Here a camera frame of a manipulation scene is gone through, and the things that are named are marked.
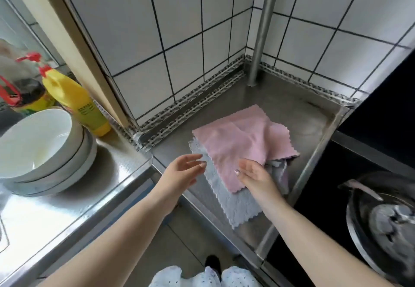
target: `black shoe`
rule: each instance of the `black shoe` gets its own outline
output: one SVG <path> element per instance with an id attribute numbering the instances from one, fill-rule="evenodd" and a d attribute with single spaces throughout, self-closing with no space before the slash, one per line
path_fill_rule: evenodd
<path id="1" fill-rule="evenodd" d="M 221 274 L 222 274 L 222 269 L 220 267 L 220 261 L 218 259 L 217 256 L 215 255 L 210 255 L 206 258 L 205 261 L 205 267 L 209 266 L 211 269 L 213 269 L 216 274 L 219 276 L 219 280 L 221 280 Z"/>

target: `dish cloth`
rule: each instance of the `dish cloth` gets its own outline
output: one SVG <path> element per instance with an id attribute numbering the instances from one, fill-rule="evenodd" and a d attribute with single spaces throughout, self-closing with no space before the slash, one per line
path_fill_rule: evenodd
<path id="1" fill-rule="evenodd" d="M 267 160 L 299 155 L 291 145 L 287 127 L 271 122 L 258 105 L 197 128 L 193 134 L 232 193 L 244 188 L 235 173 L 239 158 L 252 159 L 263 166 Z"/>
<path id="2" fill-rule="evenodd" d="M 189 146 L 192 153 L 200 153 L 203 155 L 201 160 L 206 161 L 205 177 L 232 228 L 238 227 L 240 224 L 247 222 L 250 218 L 262 212 L 261 207 L 247 188 L 236 193 L 231 193 L 226 189 L 215 169 L 212 159 L 210 159 L 208 152 L 197 138 L 190 141 Z M 272 175 L 281 193 L 288 194 L 287 161 L 272 160 L 267 162 L 266 169 Z"/>

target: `dish soap bottle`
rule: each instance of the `dish soap bottle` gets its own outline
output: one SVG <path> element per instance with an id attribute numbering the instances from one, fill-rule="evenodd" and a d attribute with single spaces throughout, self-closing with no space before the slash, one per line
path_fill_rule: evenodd
<path id="1" fill-rule="evenodd" d="M 40 65 L 40 57 L 39 53 L 33 52 L 17 61 L 28 59 L 37 62 L 39 72 L 43 77 L 43 85 L 49 94 L 96 136 L 108 133 L 111 130 L 110 123 L 95 105 L 86 89 L 49 65 Z"/>

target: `floor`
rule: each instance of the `floor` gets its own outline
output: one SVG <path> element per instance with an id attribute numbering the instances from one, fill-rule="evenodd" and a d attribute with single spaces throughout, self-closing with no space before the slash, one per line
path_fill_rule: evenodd
<path id="1" fill-rule="evenodd" d="M 220 259 L 222 269 L 236 265 L 233 255 L 188 208 L 176 207 L 167 221 L 156 233 L 124 287 L 147 287 L 158 271 L 171 265 L 182 269 L 182 277 L 192 277 L 205 269 L 205 259 L 210 254 Z"/>

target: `white lace skirt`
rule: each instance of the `white lace skirt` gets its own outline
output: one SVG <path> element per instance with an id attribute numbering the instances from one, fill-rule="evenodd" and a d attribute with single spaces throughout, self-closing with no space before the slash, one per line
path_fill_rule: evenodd
<path id="1" fill-rule="evenodd" d="M 181 278 L 181 268 L 169 266 L 158 272 L 149 287 L 261 287 L 250 271 L 232 266 L 222 272 L 222 281 L 210 267 L 192 278 Z"/>

